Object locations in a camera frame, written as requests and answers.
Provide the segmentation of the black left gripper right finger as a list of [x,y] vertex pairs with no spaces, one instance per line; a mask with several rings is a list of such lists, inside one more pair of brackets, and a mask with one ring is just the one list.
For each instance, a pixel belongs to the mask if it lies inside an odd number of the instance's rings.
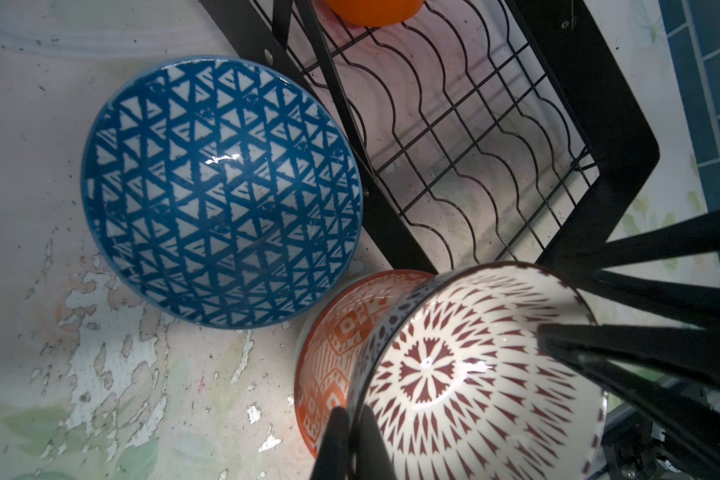
[[364,405],[353,428],[354,478],[395,480],[396,476],[373,410]]

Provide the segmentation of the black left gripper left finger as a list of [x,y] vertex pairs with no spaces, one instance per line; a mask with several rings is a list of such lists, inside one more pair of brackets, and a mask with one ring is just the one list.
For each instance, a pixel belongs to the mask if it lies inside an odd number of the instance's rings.
[[310,480],[345,480],[349,465],[349,416],[332,409]]

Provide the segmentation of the orange patterned cream bowl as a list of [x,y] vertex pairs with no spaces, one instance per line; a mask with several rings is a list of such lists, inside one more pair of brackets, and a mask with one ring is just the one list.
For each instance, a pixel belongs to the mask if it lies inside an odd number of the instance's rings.
[[347,280],[309,315],[297,342],[293,397],[296,423],[312,456],[332,409],[347,404],[355,360],[376,323],[432,277],[401,269]]

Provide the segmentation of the orange plastic bowl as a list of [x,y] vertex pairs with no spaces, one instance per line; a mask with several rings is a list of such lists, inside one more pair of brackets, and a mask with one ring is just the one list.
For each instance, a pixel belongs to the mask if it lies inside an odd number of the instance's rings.
[[422,8],[424,0],[326,0],[342,20],[362,27],[384,27],[406,21]]

